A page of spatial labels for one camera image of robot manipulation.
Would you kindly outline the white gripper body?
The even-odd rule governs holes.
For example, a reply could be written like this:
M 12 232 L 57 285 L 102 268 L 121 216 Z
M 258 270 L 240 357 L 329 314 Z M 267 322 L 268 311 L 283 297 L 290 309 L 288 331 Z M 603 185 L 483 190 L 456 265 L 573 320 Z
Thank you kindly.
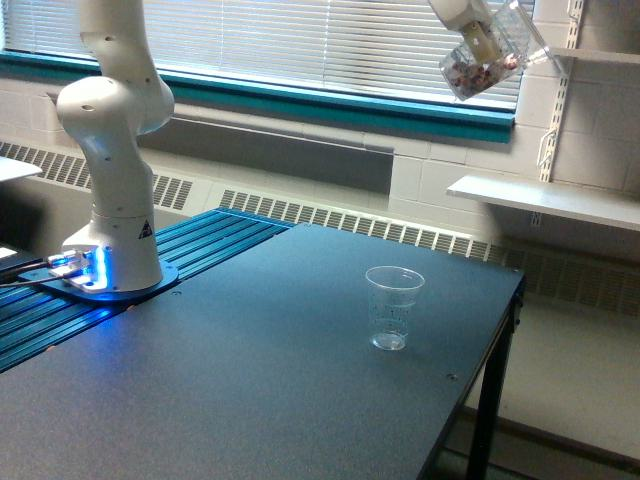
M 472 22 L 489 23 L 491 12 L 483 0 L 430 0 L 435 15 L 450 31 L 462 32 Z

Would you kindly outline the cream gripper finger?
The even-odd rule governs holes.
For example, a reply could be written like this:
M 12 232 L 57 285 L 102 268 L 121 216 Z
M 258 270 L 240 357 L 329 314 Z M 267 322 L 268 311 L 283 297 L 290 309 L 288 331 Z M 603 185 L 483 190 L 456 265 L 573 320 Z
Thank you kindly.
M 486 23 L 471 21 L 462 28 L 461 34 L 478 63 L 493 63 L 501 57 L 500 46 Z

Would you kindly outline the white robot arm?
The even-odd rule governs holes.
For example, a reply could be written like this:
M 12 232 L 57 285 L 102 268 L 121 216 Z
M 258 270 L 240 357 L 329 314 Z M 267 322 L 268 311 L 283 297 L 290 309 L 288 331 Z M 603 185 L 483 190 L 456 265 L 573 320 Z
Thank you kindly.
M 64 87 L 57 114 L 80 146 L 91 178 L 89 223 L 63 247 L 83 264 L 56 267 L 92 297 L 138 292 L 165 278 L 154 237 L 153 172 L 137 139 L 164 126 L 174 96 L 157 73 L 140 1 L 81 1 L 80 38 L 101 73 Z

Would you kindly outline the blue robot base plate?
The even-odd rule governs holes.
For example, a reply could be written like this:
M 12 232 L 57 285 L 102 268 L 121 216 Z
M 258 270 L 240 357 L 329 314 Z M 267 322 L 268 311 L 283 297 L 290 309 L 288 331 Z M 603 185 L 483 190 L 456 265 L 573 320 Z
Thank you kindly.
M 39 283 L 38 288 L 46 293 L 61 295 L 79 301 L 86 301 L 97 304 L 137 304 L 149 298 L 152 298 L 164 291 L 169 290 L 179 281 L 179 270 L 167 261 L 160 261 L 162 280 L 149 288 L 122 291 L 122 290 L 100 290 L 88 289 L 82 290 L 79 287 L 72 286 L 70 282 L 63 280 L 55 280 L 47 283 Z

